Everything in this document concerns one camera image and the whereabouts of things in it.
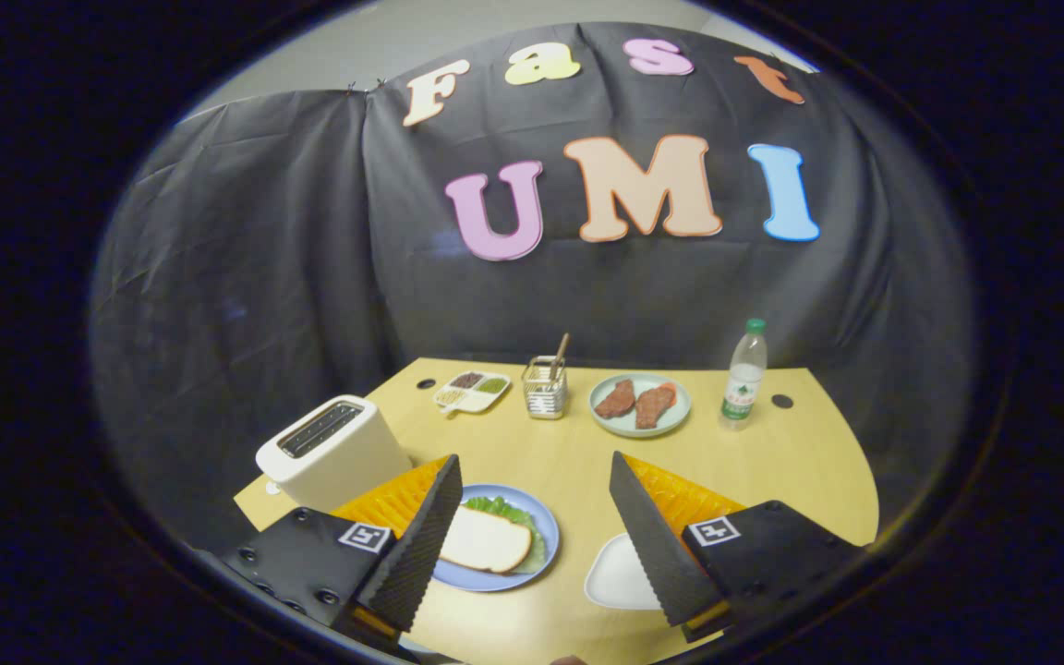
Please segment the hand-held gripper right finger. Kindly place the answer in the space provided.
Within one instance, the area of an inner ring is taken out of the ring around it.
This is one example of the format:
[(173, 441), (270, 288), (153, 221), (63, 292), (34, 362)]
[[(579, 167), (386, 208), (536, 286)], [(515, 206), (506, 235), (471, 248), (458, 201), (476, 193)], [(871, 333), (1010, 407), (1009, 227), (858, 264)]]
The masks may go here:
[(687, 641), (774, 624), (865, 555), (786, 502), (744, 506), (620, 451), (609, 492), (664, 618)]

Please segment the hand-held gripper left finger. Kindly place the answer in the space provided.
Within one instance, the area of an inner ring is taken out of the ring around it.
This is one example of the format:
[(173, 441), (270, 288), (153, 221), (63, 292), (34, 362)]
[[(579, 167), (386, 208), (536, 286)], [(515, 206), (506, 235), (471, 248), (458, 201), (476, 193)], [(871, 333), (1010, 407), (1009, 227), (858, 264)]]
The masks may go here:
[(225, 565), (295, 615), (368, 647), (396, 647), (461, 500), (459, 458), (449, 454), (333, 513), (295, 508), (226, 552)]

